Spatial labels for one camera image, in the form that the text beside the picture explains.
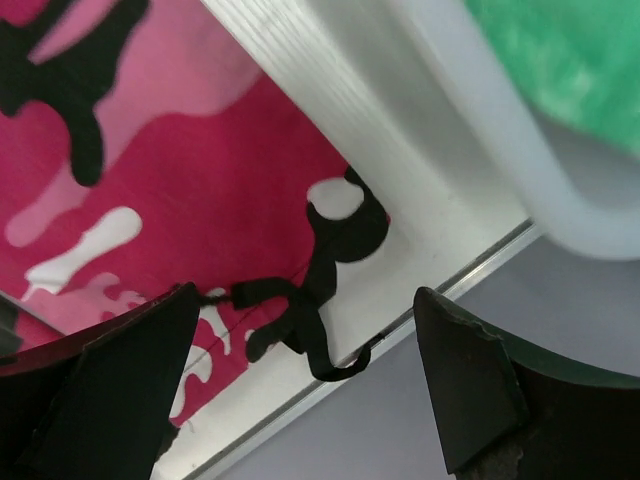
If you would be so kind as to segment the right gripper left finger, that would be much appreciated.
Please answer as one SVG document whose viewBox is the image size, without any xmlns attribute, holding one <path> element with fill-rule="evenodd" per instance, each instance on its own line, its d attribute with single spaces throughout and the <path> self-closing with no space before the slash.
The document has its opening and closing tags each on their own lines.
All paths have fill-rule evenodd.
<svg viewBox="0 0 640 480">
<path fill-rule="evenodd" d="M 4 479 L 148 479 L 199 318 L 194 284 L 1 359 Z"/>
</svg>

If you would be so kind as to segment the pink camouflage trousers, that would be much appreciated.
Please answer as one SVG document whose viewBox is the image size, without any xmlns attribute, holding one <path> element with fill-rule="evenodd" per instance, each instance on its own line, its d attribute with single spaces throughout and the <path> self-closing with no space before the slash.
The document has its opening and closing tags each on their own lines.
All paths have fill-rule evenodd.
<svg viewBox="0 0 640 480">
<path fill-rule="evenodd" d="M 2 351 L 204 294 L 170 413 L 182 424 L 284 344 L 321 381 L 338 268 L 383 206 L 199 1 L 1 5 Z"/>
</svg>

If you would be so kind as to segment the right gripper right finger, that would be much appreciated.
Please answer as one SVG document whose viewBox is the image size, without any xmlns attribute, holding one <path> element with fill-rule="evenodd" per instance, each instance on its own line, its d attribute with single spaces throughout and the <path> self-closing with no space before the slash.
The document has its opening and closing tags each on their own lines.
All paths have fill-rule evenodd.
<svg viewBox="0 0 640 480">
<path fill-rule="evenodd" d="M 551 352 L 419 288 L 414 320 L 458 479 L 636 479 L 639 380 Z"/>
</svg>

